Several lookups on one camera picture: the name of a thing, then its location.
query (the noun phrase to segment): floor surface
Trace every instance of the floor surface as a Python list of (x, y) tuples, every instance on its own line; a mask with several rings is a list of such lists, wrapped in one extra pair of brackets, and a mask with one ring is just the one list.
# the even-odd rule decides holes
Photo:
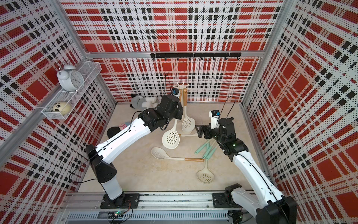
[[(196, 121), (197, 125), (210, 123), (209, 111), (219, 110), (224, 104), (188, 104), (188, 116)], [(232, 104), (226, 104), (222, 112), (222, 117), (226, 116)], [(128, 104), (118, 104), (108, 123), (101, 142), (108, 140), (107, 129), (119, 126), (131, 120), (136, 109), (132, 109)], [(235, 104), (229, 117), (234, 117), (236, 137), (241, 139), (249, 148), (257, 164), (257, 155), (253, 148), (240, 106)], [(174, 125), (172, 120), (167, 130)], [(177, 131), (181, 130), (182, 122), (178, 121)], [(197, 179), (197, 172), (204, 168), (204, 162), (189, 162), (175, 160), (158, 160), (154, 158), (150, 151), (152, 147), (164, 149), (172, 157), (196, 157), (201, 158), (205, 152), (202, 150), (195, 155), (194, 152), (206, 141), (198, 137), (181, 137), (179, 146), (175, 149), (167, 149), (163, 146), (161, 138), (165, 131), (160, 129), (142, 137), (126, 150), (124, 150), (113, 162), (117, 169), (117, 179), (124, 191), (189, 191), (189, 190), (224, 190), (225, 187), (239, 183), (245, 189), (252, 189), (242, 172), (218, 149), (211, 159), (208, 160), (208, 169), (214, 174), (214, 181), (203, 184)], [(96, 178), (92, 169), (89, 167), (85, 174), (84, 181)], [(101, 192), (102, 186), (96, 181), (89, 181), (81, 184), (78, 192)]]

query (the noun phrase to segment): mint green chopstick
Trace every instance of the mint green chopstick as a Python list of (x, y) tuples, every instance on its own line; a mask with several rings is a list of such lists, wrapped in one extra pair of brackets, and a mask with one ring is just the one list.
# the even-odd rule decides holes
[(212, 139), (207, 140), (202, 146), (200, 146), (196, 151), (195, 154), (198, 154)]
[(216, 148), (218, 147), (219, 145), (217, 145), (213, 150), (211, 150), (211, 152), (208, 154), (208, 156), (206, 157), (206, 159), (210, 159), (211, 156), (214, 154)]
[(213, 146), (211, 145), (211, 146), (206, 150), (205, 154), (203, 155), (203, 159), (205, 159), (205, 158), (208, 156), (208, 154), (209, 154), (209, 152), (210, 152), (210, 150), (211, 150), (212, 147), (213, 147)]

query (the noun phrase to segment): wall shelf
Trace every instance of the wall shelf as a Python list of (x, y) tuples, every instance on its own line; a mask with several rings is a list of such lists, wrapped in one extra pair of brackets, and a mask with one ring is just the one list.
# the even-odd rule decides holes
[[(83, 87), (77, 90), (76, 92), (69, 92), (64, 89), (61, 89), (53, 98), (52, 100), (42, 109), (42, 113), (48, 119), (59, 119), (65, 120), (68, 118), (70, 113), (72, 112), (73, 108), (77, 105), (80, 98), (83, 96), (87, 88), (93, 82), (93, 80), (97, 77), (97, 75), (102, 70), (101, 65), (98, 62), (92, 61), (85, 61), (80, 62), (76, 67), (76, 71), (80, 72), (84, 79)], [(59, 112), (52, 111), (53, 105), (60, 101), (65, 101), (67, 104), (71, 106), (71, 110), (62, 115)]]

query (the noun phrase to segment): plaid wall panel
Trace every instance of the plaid wall panel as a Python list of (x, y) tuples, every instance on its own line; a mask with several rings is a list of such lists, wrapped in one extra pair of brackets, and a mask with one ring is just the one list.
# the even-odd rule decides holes
[(283, 2), (60, 1), (89, 52), (263, 50)]
[(82, 57), (48, 1), (0, 3), (0, 144)]
[[(0, 144), (58, 85), (62, 64), (82, 57), (50, 1), (0, 5)], [(86, 160), (114, 106), (94, 81), (67, 120), (43, 119), (0, 168), (0, 223), (51, 223), (69, 172)], [(72, 176), (79, 181), (84, 167)]]
[[(87, 160), (114, 105), (96, 80), (67, 120), (44, 118), (0, 169), (0, 223), (51, 223), (67, 192), (78, 184), (68, 176)], [(87, 165), (71, 179), (80, 181)]]
[(358, 1), (295, 1), (247, 110), (300, 223), (358, 222)]
[(225, 101), (234, 95), (241, 101), (254, 73), (258, 58), (122, 58), (95, 59), (102, 66), (102, 77), (118, 102), (131, 101), (131, 94), (160, 96), (176, 82), (190, 84), (188, 101)]

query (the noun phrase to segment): panda face ball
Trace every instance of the panda face ball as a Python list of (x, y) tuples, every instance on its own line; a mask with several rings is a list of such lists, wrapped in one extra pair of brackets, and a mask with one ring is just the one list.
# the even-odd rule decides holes
[(71, 110), (71, 105), (67, 104), (67, 102), (61, 101), (53, 105), (53, 112), (60, 112), (62, 115), (67, 114)]

